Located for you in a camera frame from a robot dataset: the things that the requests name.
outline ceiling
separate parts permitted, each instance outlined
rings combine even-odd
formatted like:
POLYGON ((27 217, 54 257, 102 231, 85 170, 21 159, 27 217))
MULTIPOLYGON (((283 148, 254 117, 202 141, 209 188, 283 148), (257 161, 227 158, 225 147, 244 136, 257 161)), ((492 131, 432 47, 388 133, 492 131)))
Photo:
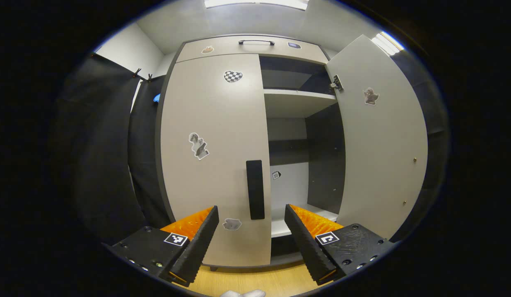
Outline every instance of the ceiling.
POLYGON ((261 33, 289 36, 340 51, 361 34, 381 31, 336 0, 310 0, 307 10, 269 4, 234 4, 206 9, 204 0, 173 0, 137 24, 164 54, 182 42, 214 35, 261 33))

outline sticker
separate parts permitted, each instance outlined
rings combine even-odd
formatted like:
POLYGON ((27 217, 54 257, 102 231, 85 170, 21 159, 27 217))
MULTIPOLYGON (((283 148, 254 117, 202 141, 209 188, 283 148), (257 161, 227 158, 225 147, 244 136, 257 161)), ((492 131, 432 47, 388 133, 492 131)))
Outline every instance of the sticker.
POLYGON ((280 171, 274 171, 272 173, 272 180, 276 180, 278 179, 280 176, 282 176, 282 173, 280 173, 280 171))
POLYGON ((206 149, 208 143, 205 143, 204 139, 199 138, 199 134, 189 134, 189 142, 193 144, 191 146, 191 151, 194 153, 195 158, 202 160, 205 156, 210 154, 210 151, 206 149))
POLYGON ((334 235, 334 233, 332 232, 327 232, 327 233, 323 233, 323 234, 320 234, 320 235, 316 235, 316 239, 318 239, 318 241, 320 242, 320 244, 322 245, 325 245, 325 244, 330 244, 330 243, 333 243, 335 241, 338 241, 340 240, 338 237, 336 237, 336 235, 334 235))
POLYGON ((237 219, 224 219, 223 227, 229 231, 236 231, 241 227, 242 222, 237 219))
POLYGON ((203 49, 201 53, 203 53, 203 54, 207 54, 207 53, 211 53, 211 52, 213 52, 213 50, 214 50, 214 48, 213 48, 211 45, 209 45, 208 47, 206 47, 205 49, 203 49))
POLYGON ((364 92, 365 103, 369 105, 376 105, 376 100, 379 99, 379 95, 375 94, 373 88, 367 88, 364 92))
POLYGON ((179 235, 176 233, 170 233, 169 236, 163 240, 163 242, 182 246, 184 245, 187 239, 188 239, 187 236, 179 235))
POLYGON ((228 83, 234 83, 238 80, 240 80, 241 78, 243 78, 243 74, 242 73, 239 73, 237 71, 226 71, 224 73, 224 79, 228 82, 228 83))
POLYGON ((298 45, 296 43, 287 42, 287 44, 289 45, 289 47, 293 47, 294 49, 301 49, 301 45, 298 45))

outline metal hinge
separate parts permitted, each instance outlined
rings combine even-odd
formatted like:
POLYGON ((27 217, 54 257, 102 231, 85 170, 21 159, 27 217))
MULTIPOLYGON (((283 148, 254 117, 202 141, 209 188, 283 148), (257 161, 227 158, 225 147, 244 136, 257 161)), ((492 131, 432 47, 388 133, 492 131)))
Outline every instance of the metal hinge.
POLYGON ((340 92, 344 90, 344 88, 342 87, 342 83, 340 82, 340 78, 338 77, 338 75, 335 75, 335 76, 334 76, 334 81, 333 81, 333 83, 331 83, 329 86, 331 87, 331 88, 329 88, 329 90, 331 90, 331 91, 333 91, 333 92, 334 92, 334 90, 335 90, 335 89, 338 89, 338 91, 340 91, 340 92))

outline black drawer handle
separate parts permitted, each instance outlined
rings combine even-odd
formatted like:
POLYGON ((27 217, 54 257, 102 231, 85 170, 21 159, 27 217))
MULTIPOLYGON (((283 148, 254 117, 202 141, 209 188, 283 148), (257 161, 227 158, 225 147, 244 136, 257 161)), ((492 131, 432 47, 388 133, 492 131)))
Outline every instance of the black drawer handle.
POLYGON ((239 40, 239 45, 242 45, 245 41, 263 41, 263 42, 270 42, 270 45, 276 44, 276 42, 270 41, 270 40, 239 40))
POLYGON ((262 220, 265 218, 265 194, 263 193, 263 164, 261 160, 246 162, 246 182, 248 184, 250 218, 262 220))

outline shelf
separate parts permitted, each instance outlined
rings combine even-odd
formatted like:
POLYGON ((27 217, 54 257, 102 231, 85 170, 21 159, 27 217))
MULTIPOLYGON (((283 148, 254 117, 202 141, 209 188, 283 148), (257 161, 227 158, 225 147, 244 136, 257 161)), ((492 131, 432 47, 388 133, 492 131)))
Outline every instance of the shelf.
POLYGON ((331 94, 274 89, 263 93, 267 118, 306 118, 337 102, 331 94))
MULTIPOLYGON (((335 214, 333 212, 323 210, 321 208, 309 205, 309 204, 303 204, 303 205, 296 205, 297 207, 301 207, 303 209, 306 209, 308 211, 312 211, 317 215, 320 215, 324 218, 328 218, 329 220, 336 222, 336 219, 338 218, 338 214, 335 214)), ((284 207, 283 209, 272 209, 272 238, 274 237, 280 237, 280 236, 286 236, 290 235, 290 230, 287 227, 287 224, 284 220, 284 207)))

